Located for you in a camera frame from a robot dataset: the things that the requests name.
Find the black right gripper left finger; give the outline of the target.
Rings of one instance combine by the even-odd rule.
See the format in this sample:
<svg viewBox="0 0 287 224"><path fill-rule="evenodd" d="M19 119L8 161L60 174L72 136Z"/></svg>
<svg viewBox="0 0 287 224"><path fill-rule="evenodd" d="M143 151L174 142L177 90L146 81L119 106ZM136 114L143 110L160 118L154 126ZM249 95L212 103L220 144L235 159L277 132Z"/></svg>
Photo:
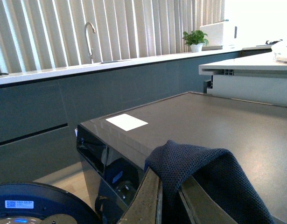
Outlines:
<svg viewBox="0 0 287 224"><path fill-rule="evenodd" d="M150 168L119 224L160 224L162 223L162 182Z"/></svg>

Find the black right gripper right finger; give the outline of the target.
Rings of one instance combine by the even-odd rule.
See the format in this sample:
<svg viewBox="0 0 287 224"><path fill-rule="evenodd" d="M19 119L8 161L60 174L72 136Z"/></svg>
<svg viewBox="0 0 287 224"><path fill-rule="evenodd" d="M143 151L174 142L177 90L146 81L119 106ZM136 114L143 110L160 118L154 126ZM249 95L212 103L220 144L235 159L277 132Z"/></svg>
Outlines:
<svg viewBox="0 0 287 224"><path fill-rule="evenodd" d="M191 224L236 223L192 176L181 184L178 193Z"/></svg>

